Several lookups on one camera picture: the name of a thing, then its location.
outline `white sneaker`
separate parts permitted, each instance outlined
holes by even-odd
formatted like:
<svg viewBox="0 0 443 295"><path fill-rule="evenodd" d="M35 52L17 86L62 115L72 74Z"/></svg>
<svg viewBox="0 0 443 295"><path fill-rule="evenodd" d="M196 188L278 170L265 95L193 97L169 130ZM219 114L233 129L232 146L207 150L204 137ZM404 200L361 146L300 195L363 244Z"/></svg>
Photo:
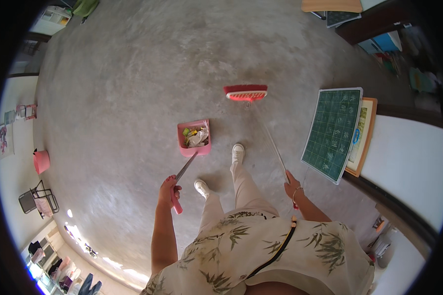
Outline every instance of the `white sneaker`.
<svg viewBox="0 0 443 295"><path fill-rule="evenodd" d="M208 185L205 183L205 181L197 178L194 182L194 186L197 192L199 192L202 196L204 196L205 199L207 199L208 195L210 194L210 189L208 188Z"/></svg>
<svg viewBox="0 0 443 295"><path fill-rule="evenodd" d="M245 156L245 148L242 144L233 145L233 150L231 150L231 163L238 161L240 163L243 162L243 158Z"/></svg>

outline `bracelet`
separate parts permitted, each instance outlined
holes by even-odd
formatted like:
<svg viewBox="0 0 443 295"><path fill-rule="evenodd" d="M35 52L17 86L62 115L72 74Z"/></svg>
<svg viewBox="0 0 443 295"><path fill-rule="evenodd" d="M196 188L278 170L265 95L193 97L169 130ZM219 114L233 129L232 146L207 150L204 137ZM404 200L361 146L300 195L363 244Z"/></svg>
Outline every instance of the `bracelet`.
<svg viewBox="0 0 443 295"><path fill-rule="evenodd" d="M295 203L295 200L294 200L294 197L295 197L295 194L297 193L297 191L298 190L302 190L302 192L304 191L304 189L301 187L301 186L297 186L297 188L295 189L295 191L294 191L294 194L292 195L292 201L294 202L294 204L296 204L297 205L297 203Z"/></svg>

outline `red broom head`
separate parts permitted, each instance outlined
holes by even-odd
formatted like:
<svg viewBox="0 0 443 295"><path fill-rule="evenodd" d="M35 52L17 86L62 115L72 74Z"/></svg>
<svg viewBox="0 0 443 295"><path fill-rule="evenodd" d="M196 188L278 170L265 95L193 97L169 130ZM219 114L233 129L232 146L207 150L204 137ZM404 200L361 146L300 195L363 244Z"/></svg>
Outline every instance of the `red broom head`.
<svg viewBox="0 0 443 295"><path fill-rule="evenodd" d="M225 86L226 97L234 101L257 101L267 95L267 85Z"/></svg>

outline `hand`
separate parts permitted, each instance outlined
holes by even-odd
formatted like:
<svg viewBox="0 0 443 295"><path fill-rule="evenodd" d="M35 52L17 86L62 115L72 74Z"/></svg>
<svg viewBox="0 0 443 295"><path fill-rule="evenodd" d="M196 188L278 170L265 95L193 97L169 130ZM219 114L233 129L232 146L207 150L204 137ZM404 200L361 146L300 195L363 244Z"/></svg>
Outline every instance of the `hand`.
<svg viewBox="0 0 443 295"><path fill-rule="evenodd" d="M293 195L294 195L294 192L295 192L295 189L296 189L297 187L299 187L299 186L301 187L301 183L300 183L298 180L296 180L296 179L294 178L294 176L290 173L289 170L286 170L285 172L286 172L286 174L287 174L287 178L288 178L289 181L290 181L290 184L288 184L288 183L284 183L285 193L287 194L287 196L288 196L289 198L292 199L292 197L293 197ZM302 188L298 189L297 192L295 193L295 197L296 197L296 198L297 198L297 197L300 197L300 196L305 196L305 195L304 195L304 190L303 190Z"/></svg>
<svg viewBox="0 0 443 295"><path fill-rule="evenodd" d="M182 190L181 186L177 186L177 180L175 175L171 175L162 183L159 189L159 199L158 202L167 203L172 208L174 205L171 201L171 190L174 192L174 195L177 199L180 198L180 190Z"/></svg>

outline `green chalkboard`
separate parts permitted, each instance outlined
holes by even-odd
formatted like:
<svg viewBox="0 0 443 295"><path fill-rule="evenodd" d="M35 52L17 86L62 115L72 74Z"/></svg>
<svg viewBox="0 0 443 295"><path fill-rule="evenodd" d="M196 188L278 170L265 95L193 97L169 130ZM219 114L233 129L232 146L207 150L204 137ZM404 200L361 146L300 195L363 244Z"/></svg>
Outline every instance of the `green chalkboard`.
<svg viewBox="0 0 443 295"><path fill-rule="evenodd" d="M336 88L318 92L302 162L339 184L358 125L363 89Z"/></svg>

